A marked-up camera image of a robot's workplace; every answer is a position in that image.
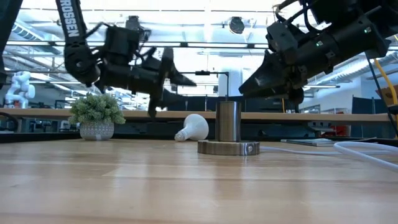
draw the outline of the metal base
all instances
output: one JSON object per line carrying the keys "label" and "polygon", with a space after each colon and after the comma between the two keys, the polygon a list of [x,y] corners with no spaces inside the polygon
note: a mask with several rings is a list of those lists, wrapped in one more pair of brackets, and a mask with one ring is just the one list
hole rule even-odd
{"label": "metal base", "polygon": [[260,143],[252,141],[198,141],[198,153],[222,156],[253,156],[260,154]]}

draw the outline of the white light bulb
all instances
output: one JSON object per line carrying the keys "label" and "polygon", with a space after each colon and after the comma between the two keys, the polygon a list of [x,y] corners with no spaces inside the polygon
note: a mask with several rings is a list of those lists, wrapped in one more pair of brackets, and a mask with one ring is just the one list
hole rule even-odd
{"label": "white light bulb", "polygon": [[199,114],[190,114],[185,118],[184,128],[175,134],[176,141],[191,139],[194,141],[204,140],[209,134],[209,125],[206,119]]}

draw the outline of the wooden table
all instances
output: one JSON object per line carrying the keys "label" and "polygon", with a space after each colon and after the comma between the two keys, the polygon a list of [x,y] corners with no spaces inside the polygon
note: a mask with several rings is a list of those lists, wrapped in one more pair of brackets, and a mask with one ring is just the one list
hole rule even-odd
{"label": "wooden table", "polygon": [[390,224],[397,208],[398,174],[346,156],[209,156],[173,141],[0,145],[2,224]]}
{"label": "wooden table", "polygon": [[[9,113],[14,116],[31,118],[56,118],[67,119],[71,116],[69,110],[65,109],[7,109],[0,108],[0,112]],[[205,111],[162,111],[157,113],[157,118],[185,119],[188,115],[196,113],[206,119],[215,119],[215,112]],[[123,111],[126,119],[148,118],[146,111]],[[263,120],[263,121],[331,121],[334,123],[380,123],[389,122],[387,114],[287,114],[287,113],[242,113],[243,120]]]}

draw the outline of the metal cylinder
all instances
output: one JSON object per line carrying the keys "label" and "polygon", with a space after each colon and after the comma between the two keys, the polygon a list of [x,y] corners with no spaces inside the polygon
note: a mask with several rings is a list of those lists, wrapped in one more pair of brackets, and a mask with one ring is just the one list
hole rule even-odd
{"label": "metal cylinder", "polygon": [[241,140],[241,103],[221,101],[216,107],[216,140]]}

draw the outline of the white robot figure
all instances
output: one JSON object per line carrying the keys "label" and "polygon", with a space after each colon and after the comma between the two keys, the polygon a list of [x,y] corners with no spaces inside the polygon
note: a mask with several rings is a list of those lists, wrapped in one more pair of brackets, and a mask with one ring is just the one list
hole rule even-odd
{"label": "white robot figure", "polygon": [[35,87],[29,84],[30,72],[17,72],[12,77],[12,84],[6,94],[6,108],[14,108],[18,101],[21,108],[27,108],[28,99],[33,99],[36,94]]}

